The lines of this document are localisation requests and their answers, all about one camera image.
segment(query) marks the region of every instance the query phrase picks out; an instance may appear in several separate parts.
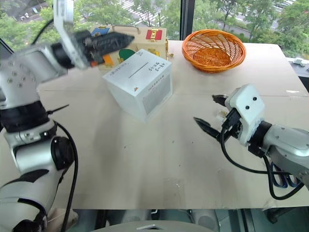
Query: gray floor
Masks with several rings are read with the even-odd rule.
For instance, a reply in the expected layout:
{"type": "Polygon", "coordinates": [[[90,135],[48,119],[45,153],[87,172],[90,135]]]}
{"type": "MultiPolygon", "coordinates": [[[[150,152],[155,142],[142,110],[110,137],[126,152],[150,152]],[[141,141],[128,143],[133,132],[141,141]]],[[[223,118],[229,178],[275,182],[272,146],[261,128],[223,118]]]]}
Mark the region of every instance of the gray floor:
{"type": "MultiPolygon", "coordinates": [[[[69,232],[89,232],[94,229],[96,210],[75,210],[79,214],[79,222],[68,230],[69,232]]],[[[241,214],[239,210],[215,210],[220,232],[244,232],[241,214]]],[[[251,210],[255,232],[309,232],[309,213],[307,208],[300,207],[293,209],[279,217],[276,224],[271,224],[260,209],[251,210]]]]}

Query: orange wicker basket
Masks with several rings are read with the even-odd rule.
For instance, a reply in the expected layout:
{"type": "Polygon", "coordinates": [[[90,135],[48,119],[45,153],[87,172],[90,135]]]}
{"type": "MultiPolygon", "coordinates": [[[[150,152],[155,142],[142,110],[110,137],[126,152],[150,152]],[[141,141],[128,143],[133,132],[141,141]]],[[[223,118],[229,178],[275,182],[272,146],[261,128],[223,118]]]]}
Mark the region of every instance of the orange wicker basket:
{"type": "Polygon", "coordinates": [[[246,57],[246,49],[235,35],[206,29],[187,36],[183,56],[197,69],[219,73],[240,65],[246,57]]]}

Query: metal handle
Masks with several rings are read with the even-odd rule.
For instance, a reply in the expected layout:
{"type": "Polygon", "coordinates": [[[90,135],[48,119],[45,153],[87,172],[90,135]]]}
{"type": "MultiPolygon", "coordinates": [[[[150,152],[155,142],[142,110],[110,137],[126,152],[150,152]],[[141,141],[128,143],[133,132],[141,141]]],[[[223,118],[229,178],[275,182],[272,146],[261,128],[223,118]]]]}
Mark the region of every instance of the metal handle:
{"type": "Polygon", "coordinates": [[[133,26],[133,25],[121,25],[121,24],[118,24],[118,25],[113,25],[112,26],[112,30],[115,31],[115,27],[128,27],[128,28],[136,28],[137,30],[137,33],[140,34],[140,29],[136,26],[133,26]]]}

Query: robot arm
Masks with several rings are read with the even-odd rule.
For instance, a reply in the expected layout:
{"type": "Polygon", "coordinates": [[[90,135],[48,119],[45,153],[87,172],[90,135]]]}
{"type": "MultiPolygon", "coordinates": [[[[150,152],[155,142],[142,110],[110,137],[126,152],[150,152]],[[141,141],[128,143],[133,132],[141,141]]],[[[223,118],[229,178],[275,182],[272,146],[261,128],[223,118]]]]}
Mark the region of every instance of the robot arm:
{"type": "Polygon", "coordinates": [[[55,27],[62,41],[33,45],[0,66],[0,122],[21,174],[0,188],[2,232],[43,231],[58,184],[74,162],[74,146],[68,138],[57,136],[58,124],[48,117],[37,86],[66,75],[70,68],[103,63],[103,55],[134,39],[117,32],[97,37],[89,31],[70,33],[63,23],[70,5],[55,0],[54,7],[55,27]]]}
{"type": "Polygon", "coordinates": [[[251,84],[236,89],[229,97],[214,95],[213,99],[230,111],[222,125],[221,133],[202,119],[195,118],[195,120],[206,133],[221,142],[224,153],[226,152],[224,142],[233,136],[241,145],[248,146],[248,150],[256,156],[261,158],[269,156],[278,167],[293,174],[309,189],[308,131],[278,124],[272,125],[264,121],[264,103],[251,84]]]}

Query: tree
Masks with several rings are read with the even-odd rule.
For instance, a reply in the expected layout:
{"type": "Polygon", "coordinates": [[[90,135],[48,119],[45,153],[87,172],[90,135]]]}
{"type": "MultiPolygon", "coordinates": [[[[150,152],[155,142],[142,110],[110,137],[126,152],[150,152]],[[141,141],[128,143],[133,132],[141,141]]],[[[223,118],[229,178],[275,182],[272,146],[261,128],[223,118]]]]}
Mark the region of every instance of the tree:
{"type": "Polygon", "coordinates": [[[220,13],[217,11],[217,3],[210,0],[196,0],[192,31],[202,29],[217,29],[215,23],[220,18],[220,13]]]}
{"type": "Polygon", "coordinates": [[[297,0],[286,7],[279,17],[278,24],[279,30],[283,33],[298,26],[302,32],[309,34],[309,1],[297,0]]]}
{"type": "Polygon", "coordinates": [[[132,25],[135,20],[130,12],[123,9],[118,0],[78,0],[76,9],[87,21],[104,25],[132,25]]]}
{"type": "Polygon", "coordinates": [[[225,29],[226,24],[228,23],[228,18],[232,17],[235,19],[235,13],[241,6],[241,1],[237,0],[213,0],[217,3],[217,8],[223,11],[223,30],[225,29]]]}
{"type": "Polygon", "coordinates": [[[167,29],[168,39],[179,40],[181,0],[171,0],[160,13],[162,27],[167,29]]]}
{"type": "Polygon", "coordinates": [[[231,17],[228,17],[225,21],[224,21],[224,25],[222,30],[225,30],[225,26],[228,25],[228,31],[230,31],[231,26],[235,26],[236,25],[236,17],[235,15],[232,15],[231,17]]]}
{"type": "Polygon", "coordinates": [[[309,1],[298,0],[286,7],[278,20],[281,32],[278,44],[286,56],[309,54],[309,1]]]}
{"type": "Polygon", "coordinates": [[[26,24],[16,22],[6,13],[0,15],[0,35],[1,38],[14,50],[19,50],[25,46],[27,36],[26,24]]]}
{"type": "Polygon", "coordinates": [[[276,13],[274,1],[272,0],[249,0],[249,9],[245,20],[248,22],[250,31],[249,41],[256,36],[259,31],[267,30],[271,27],[276,13]]]}
{"type": "Polygon", "coordinates": [[[134,0],[133,10],[144,14],[148,26],[152,27],[154,16],[161,11],[164,3],[164,0],[134,0]]]}
{"type": "Polygon", "coordinates": [[[22,0],[4,0],[1,1],[1,11],[8,16],[18,16],[19,12],[24,10],[26,5],[22,0]]]}
{"type": "MultiPolygon", "coordinates": [[[[180,30],[180,0],[171,0],[161,11],[162,27],[167,28],[170,40],[179,39],[180,30]]],[[[217,3],[210,0],[196,0],[192,31],[201,29],[217,29],[215,21],[220,17],[217,3]]]]}
{"type": "MultiPolygon", "coordinates": [[[[44,27],[44,25],[51,20],[54,17],[54,10],[51,6],[48,6],[47,8],[43,8],[40,11],[40,16],[43,19],[43,21],[30,21],[29,23],[25,23],[28,29],[28,39],[26,44],[30,44],[34,38],[37,36],[39,31],[44,27]]],[[[44,33],[41,34],[39,40],[37,43],[55,43],[59,41],[60,35],[54,28],[54,25],[50,25],[44,30],[44,33]]]]}

